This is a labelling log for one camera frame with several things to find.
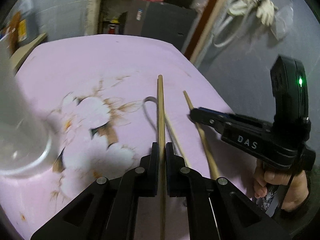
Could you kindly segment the long brown chopstick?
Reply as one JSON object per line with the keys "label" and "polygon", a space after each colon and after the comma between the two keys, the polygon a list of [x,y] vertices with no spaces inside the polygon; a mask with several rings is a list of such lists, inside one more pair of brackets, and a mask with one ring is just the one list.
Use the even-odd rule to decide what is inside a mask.
{"label": "long brown chopstick", "polygon": [[208,167],[209,167],[209,171],[210,171],[210,177],[213,180],[216,180],[217,178],[219,178],[220,173],[217,168],[217,164],[214,160],[213,154],[211,152],[210,146],[208,144],[208,140],[207,140],[206,135],[204,133],[204,130],[202,129],[200,124],[191,120],[191,110],[193,110],[194,107],[193,107],[193,104],[189,98],[188,93],[185,90],[183,91],[183,95],[184,95],[184,98],[185,98],[187,105],[188,105],[188,108],[189,108],[188,118],[192,123],[195,124],[196,129],[197,129],[199,136],[200,136],[200,139],[201,139],[202,147],[203,147],[204,153],[207,158],[207,163],[208,163]]}
{"label": "long brown chopstick", "polygon": [[165,113],[163,76],[157,79],[157,129],[159,144],[159,192],[160,192],[160,239],[165,239],[166,185],[165,185]]}

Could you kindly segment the white utensil holder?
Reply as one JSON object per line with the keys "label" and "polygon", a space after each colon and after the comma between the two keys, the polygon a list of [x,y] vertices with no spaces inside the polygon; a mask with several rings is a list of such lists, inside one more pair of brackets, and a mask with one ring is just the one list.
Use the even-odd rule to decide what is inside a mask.
{"label": "white utensil holder", "polygon": [[31,111],[19,88],[5,35],[1,38],[1,176],[33,176],[51,168],[57,157],[57,139]]}

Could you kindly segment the thin light chopstick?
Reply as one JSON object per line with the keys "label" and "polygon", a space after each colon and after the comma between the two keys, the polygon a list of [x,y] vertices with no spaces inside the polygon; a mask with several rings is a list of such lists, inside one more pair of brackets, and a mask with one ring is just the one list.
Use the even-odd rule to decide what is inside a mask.
{"label": "thin light chopstick", "polygon": [[169,134],[171,136],[172,142],[174,143],[175,147],[178,149],[180,155],[184,158],[186,166],[191,168],[190,162],[189,162],[189,160],[183,150],[183,147],[178,139],[178,136],[175,132],[175,129],[174,129],[173,125],[171,124],[169,116],[167,115],[166,112],[164,113],[164,117],[165,117],[165,123],[166,123],[167,129],[169,131]]}

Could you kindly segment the cream rubber gloves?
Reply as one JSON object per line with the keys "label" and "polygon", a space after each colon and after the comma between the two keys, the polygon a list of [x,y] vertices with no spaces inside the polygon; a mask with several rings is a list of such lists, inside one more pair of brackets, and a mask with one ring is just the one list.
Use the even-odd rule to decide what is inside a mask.
{"label": "cream rubber gloves", "polygon": [[227,9],[230,16],[245,16],[256,9],[256,17],[265,26],[271,26],[278,9],[271,0],[237,0]]}

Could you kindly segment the large oil bottle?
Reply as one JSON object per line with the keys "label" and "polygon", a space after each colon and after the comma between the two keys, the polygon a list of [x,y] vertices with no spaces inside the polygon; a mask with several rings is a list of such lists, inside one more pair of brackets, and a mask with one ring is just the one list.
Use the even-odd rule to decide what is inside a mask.
{"label": "large oil bottle", "polygon": [[21,18],[18,24],[18,44],[29,44],[39,35],[33,0],[21,0],[18,7]]}

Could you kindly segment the brown sauce bottle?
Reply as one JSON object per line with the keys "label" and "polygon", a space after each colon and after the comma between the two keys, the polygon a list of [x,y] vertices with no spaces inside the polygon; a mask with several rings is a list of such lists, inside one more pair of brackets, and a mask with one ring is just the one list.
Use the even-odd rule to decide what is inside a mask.
{"label": "brown sauce bottle", "polygon": [[10,53],[13,54],[16,51],[17,43],[18,43],[18,26],[21,19],[21,12],[18,11],[16,14],[12,17],[8,27],[7,32],[9,35],[9,48]]}

